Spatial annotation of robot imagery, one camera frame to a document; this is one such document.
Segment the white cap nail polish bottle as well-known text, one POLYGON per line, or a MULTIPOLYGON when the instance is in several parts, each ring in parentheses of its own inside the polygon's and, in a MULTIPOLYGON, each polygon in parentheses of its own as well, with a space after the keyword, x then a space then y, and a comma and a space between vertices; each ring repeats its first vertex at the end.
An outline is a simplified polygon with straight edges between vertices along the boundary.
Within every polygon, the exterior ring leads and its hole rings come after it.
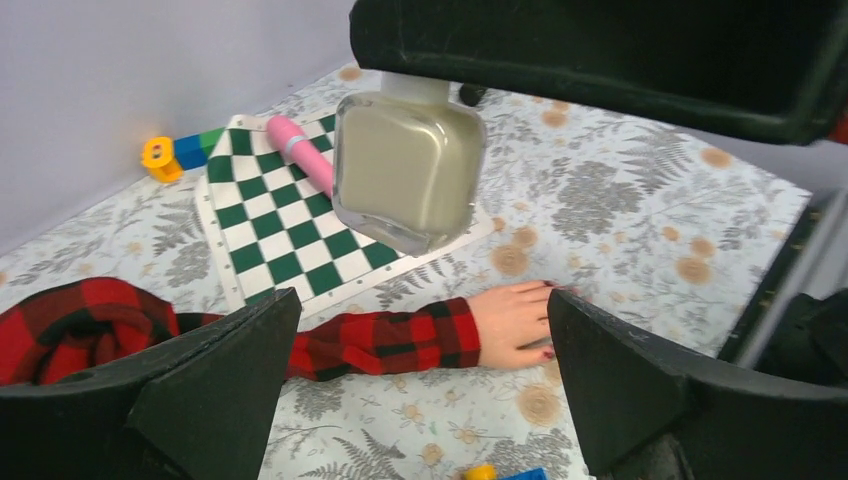
POLYGON ((438 250, 471 225, 485 149, 482 118, 451 102, 449 82, 385 72, 337 107, 334 212, 402 254, 438 250))

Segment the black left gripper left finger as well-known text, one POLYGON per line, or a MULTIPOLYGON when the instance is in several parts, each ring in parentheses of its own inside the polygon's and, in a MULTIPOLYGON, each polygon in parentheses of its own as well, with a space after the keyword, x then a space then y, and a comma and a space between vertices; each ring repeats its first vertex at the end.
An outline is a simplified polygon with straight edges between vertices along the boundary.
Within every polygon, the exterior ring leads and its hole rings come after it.
POLYGON ((1 391, 5 479, 254 479, 301 315, 293 289, 51 385, 1 391))

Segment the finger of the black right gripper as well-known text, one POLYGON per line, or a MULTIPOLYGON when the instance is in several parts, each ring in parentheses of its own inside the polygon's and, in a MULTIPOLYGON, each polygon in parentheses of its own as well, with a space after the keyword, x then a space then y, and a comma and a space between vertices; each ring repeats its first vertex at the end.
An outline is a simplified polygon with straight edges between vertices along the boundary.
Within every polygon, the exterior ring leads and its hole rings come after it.
POLYGON ((843 1, 358 1, 365 69, 535 95, 778 145, 847 105, 843 1))

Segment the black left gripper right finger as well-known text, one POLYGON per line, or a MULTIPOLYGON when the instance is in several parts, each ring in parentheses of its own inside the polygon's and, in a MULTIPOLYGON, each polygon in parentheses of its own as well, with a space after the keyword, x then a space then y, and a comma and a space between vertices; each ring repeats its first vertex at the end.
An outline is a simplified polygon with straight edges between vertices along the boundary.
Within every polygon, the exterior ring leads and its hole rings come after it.
POLYGON ((578 443, 599 479, 843 479, 847 393, 691 350, 566 290, 548 303, 578 443))

